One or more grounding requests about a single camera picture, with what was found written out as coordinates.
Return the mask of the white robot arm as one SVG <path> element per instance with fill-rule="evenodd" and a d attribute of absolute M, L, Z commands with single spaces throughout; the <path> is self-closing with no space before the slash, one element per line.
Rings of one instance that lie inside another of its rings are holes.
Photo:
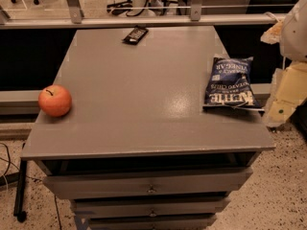
<path fill-rule="evenodd" d="M 299 0 L 286 15 L 280 36 L 280 53 L 292 61 L 307 61 L 307 0 Z"/>

